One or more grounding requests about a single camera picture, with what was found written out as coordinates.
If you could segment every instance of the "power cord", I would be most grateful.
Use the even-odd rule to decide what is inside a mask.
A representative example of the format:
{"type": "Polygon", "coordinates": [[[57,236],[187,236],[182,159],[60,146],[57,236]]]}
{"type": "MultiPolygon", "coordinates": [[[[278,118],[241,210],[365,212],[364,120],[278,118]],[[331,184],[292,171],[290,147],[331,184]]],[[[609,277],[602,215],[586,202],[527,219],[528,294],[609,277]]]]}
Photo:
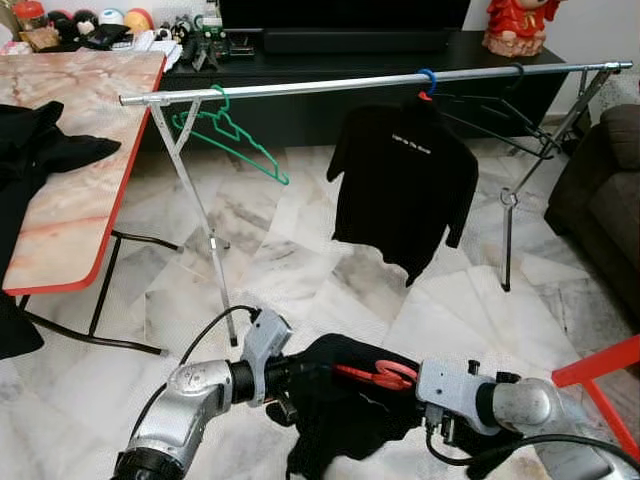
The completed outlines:
{"type": "Polygon", "coordinates": [[[616,457],[624,460],[629,466],[631,466],[637,473],[640,474],[640,463],[638,463],[631,455],[622,450],[620,447],[616,445],[612,445],[607,442],[602,442],[600,440],[595,440],[593,438],[588,437],[580,437],[578,435],[565,435],[565,434],[550,434],[550,435],[536,435],[533,437],[523,438],[522,440],[517,440],[515,442],[508,443],[506,445],[502,445],[500,447],[492,448],[489,450],[485,450],[484,452],[475,455],[473,457],[467,458],[451,458],[443,455],[438,452],[433,444],[431,443],[431,438],[433,436],[433,427],[427,427],[427,449],[438,460],[444,462],[448,465],[452,465],[455,467],[464,467],[469,465],[477,465],[479,463],[484,463],[488,460],[491,460],[493,457],[497,455],[501,455],[503,453],[513,453],[519,448],[526,447],[528,445],[536,445],[538,443],[548,443],[548,442],[567,442],[567,443],[577,443],[580,445],[587,445],[590,447],[599,448],[604,450],[616,457]]]}
{"type": "MultiPolygon", "coordinates": [[[[191,356],[191,354],[193,353],[193,351],[195,350],[195,348],[198,346],[198,344],[202,341],[202,339],[204,338],[204,336],[209,333],[209,331],[215,327],[220,320],[222,320],[224,317],[226,317],[227,315],[229,315],[231,312],[234,312],[236,310],[246,310],[247,312],[249,312],[250,315],[250,319],[251,319],[251,323],[253,323],[256,319],[256,317],[260,314],[260,310],[257,308],[253,308],[253,307],[249,307],[248,305],[234,305],[233,307],[227,308],[224,312],[222,312],[220,315],[218,315],[216,318],[214,318],[213,320],[211,320],[211,322],[209,322],[209,324],[204,327],[204,329],[200,332],[200,334],[193,340],[193,342],[191,342],[191,345],[189,345],[189,348],[187,348],[187,350],[184,352],[184,355],[182,355],[182,358],[180,359],[180,363],[178,363],[178,366],[182,366],[185,363],[187,363],[187,361],[189,360],[189,357],[191,356]]],[[[164,390],[167,388],[167,384],[163,383],[162,385],[160,385],[160,387],[158,387],[158,389],[153,392],[153,394],[149,397],[149,400],[147,400],[147,403],[145,403],[144,407],[142,407],[142,410],[140,411],[140,415],[138,415],[138,418],[136,420],[135,425],[133,426],[133,429],[131,430],[131,435],[129,436],[129,439],[133,438],[133,434],[136,433],[136,431],[138,430],[138,428],[140,427],[140,424],[142,423],[142,420],[144,420],[144,417],[147,416],[147,413],[149,413],[149,409],[151,408],[151,405],[154,404],[154,402],[157,400],[157,398],[160,396],[160,394],[162,392],[164,392],[164,390]]]]}

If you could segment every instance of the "brown sofa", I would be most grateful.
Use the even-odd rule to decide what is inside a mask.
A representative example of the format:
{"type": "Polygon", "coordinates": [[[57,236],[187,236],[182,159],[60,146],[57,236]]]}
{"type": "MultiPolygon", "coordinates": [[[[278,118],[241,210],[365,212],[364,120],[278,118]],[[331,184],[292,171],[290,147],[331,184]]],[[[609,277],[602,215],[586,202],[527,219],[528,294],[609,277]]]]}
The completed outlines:
{"type": "Polygon", "coordinates": [[[545,220],[570,232],[640,322],[640,106],[602,114],[560,176],[545,220]]]}

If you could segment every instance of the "jar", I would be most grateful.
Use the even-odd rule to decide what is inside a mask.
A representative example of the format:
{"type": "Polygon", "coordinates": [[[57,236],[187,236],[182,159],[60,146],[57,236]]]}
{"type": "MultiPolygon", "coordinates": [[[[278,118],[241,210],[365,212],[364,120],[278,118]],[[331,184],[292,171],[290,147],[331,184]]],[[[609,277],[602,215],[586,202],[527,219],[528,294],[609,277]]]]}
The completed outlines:
{"type": "Polygon", "coordinates": [[[13,6],[13,13],[23,31],[35,30],[47,26],[47,16],[40,2],[19,2],[13,6]]]}

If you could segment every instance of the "green hanger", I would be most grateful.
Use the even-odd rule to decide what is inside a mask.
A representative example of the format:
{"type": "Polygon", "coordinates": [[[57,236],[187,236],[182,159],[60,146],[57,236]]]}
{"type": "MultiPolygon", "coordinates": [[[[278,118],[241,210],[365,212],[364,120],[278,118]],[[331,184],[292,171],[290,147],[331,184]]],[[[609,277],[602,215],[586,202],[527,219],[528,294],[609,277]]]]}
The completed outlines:
{"type": "MultiPolygon", "coordinates": [[[[234,150],[232,147],[229,147],[228,145],[225,145],[223,143],[217,142],[212,138],[207,137],[206,135],[196,132],[195,130],[191,130],[191,135],[194,135],[202,140],[204,140],[205,142],[209,142],[213,145],[215,145],[216,147],[222,148],[223,150],[226,150],[227,152],[231,153],[232,155],[235,155],[236,157],[244,160],[245,162],[253,165],[255,168],[257,168],[258,170],[260,170],[261,172],[265,173],[266,175],[270,176],[271,178],[277,180],[278,182],[280,182],[283,185],[288,185],[289,184],[289,177],[287,176],[286,173],[282,172],[280,170],[280,165],[278,165],[278,161],[273,158],[273,156],[267,151],[266,148],[264,148],[262,145],[260,145],[258,142],[256,142],[253,137],[251,135],[249,135],[249,133],[242,129],[239,125],[233,123],[233,120],[231,120],[231,116],[229,115],[229,109],[231,108],[231,102],[229,101],[229,96],[225,93],[225,91],[223,90],[223,88],[219,85],[212,85],[211,88],[219,91],[222,96],[224,97],[224,101],[225,104],[220,107],[220,109],[218,110],[217,113],[211,113],[211,112],[198,112],[198,114],[196,115],[196,118],[210,118],[213,122],[213,128],[215,129],[216,132],[225,135],[226,137],[230,138],[231,140],[235,141],[235,142],[240,142],[242,140],[242,138],[244,137],[245,139],[247,139],[249,141],[249,143],[251,144],[251,146],[253,146],[253,148],[255,148],[256,150],[258,150],[259,152],[261,152],[265,157],[267,157],[269,159],[269,161],[273,164],[273,168],[274,171],[270,171],[267,170],[265,167],[263,167],[262,165],[254,162],[253,160],[251,160],[249,157],[247,157],[246,155],[243,155],[242,153],[238,152],[237,150],[234,150]],[[224,130],[222,127],[220,127],[218,125],[218,122],[224,119],[227,121],[227,123],[231,126],[231,128],[233,129],[231,132],[228,132],[226,130],[224,130]]],[[[185,121],[187,119],[187,116],[189,115],[189,112],[181,112],[179,114],[173,115],[173,117],[171,117],[171,123],[173,123],[173,126],[182,130],[184,128],[184,124],[185,121]]]]}

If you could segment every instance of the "red figurine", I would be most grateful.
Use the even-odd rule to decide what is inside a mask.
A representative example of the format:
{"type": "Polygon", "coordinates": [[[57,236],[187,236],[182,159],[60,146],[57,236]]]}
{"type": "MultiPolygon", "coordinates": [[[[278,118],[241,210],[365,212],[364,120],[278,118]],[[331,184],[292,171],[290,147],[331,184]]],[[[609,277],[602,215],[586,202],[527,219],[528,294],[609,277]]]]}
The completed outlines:
{"type": "Polygon", "coordinates": [[[553,20],[564,0],[491,0],[482,45],[505,57],[530,57],[542,50],[544,20],[553,20]]]}

